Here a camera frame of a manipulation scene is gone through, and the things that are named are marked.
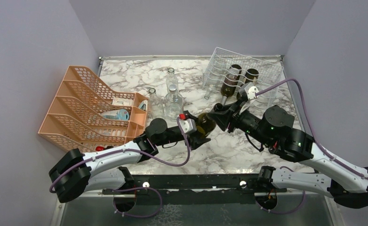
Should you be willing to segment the clear bottle with silver cap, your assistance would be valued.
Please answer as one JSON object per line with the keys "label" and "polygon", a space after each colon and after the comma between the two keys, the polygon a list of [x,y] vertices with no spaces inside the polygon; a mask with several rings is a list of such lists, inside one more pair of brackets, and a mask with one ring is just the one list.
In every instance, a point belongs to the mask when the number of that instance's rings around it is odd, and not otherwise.
{"label": "clear bottle with silver cap", "polygon": [[184,99],[177,89],[177,85],[171,84],[164,98],[165,116],[171,120],[183,113]]}

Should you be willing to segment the green wine bottle silver neck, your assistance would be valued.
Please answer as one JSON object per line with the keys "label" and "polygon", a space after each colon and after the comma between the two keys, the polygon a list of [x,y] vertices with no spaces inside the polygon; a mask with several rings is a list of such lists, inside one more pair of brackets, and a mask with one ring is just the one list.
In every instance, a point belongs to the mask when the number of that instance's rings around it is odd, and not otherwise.
{"label": "green wine bottle silver neck", "polygon": [[216,127],[214,120],[207,113],[201,113],[196,120],[196,128],[199,138],[206,138]]}

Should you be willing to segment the green wine bottle white label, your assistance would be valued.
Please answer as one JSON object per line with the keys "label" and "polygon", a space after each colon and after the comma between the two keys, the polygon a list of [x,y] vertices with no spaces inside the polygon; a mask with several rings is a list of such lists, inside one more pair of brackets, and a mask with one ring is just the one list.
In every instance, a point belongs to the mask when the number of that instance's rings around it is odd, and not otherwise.
{"label": "green wine bottle white label", "polygon": [[241,73],[242,67],[240,65],[234,64],[230,66],[228,74],[225,76],[224,83],[220,89],[220,94],[222,95],[222,105],[225,105],[227,99],[233,96]]}

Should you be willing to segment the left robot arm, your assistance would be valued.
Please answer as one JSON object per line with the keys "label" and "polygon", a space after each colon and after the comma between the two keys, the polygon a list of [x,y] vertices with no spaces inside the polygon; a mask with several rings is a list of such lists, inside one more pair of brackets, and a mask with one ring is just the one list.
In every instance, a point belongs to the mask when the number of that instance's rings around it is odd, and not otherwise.
{"label": "left robot arm", "polygon": [[72,149],[49,171],[52,181],[49,191],[56,194],[61,203],[65,203],[97,185],[97,182],[91,183],[91,179],[112,168],[148,159],[173,167],[184,166],[189,158],[183,163],[164,161],[156,157],[159,152],[157,147],[184,141],[187,152],[190,153],[210,141],[207,136],[215,127],[216,123],[207,113],[195,117],[184,112],[176,118],[176,126],[169,128],[163,118],[153,119],[141,135],[118,147],[93,153],[81,153],[78,148]]}

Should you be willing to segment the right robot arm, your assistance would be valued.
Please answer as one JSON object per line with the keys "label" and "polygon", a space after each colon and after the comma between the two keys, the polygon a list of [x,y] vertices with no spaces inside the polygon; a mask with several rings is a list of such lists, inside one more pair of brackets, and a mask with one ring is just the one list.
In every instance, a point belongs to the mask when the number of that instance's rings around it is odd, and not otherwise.
{"label": "right robot arm", "polygon": [[323,150],[309,134],[295,129],[294,116],[274,105],[261,118],[241,111],[239,102],[216,104],[208,117],[223,130],[242,130],[271,154],[311,167],[314,173],[296,173],[263,166],[256,178],[259,190],[294,188],[332,198],[337,204],[360,209],[368,206],[368,167],[355,166]]}

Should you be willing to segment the green wine bottle dark label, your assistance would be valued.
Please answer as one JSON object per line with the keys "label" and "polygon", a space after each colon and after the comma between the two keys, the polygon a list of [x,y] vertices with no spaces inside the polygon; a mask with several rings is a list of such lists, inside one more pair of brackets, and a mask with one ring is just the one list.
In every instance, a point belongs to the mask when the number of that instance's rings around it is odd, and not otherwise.
{"label": "green wine bottle dark label", "polygon": [[243,86],[246,83],[253,83],[254,85],[257,84],[257,79],[259,76],[259,71],[254,68],[247,69],[245,75],[240,76],[240,86]]}

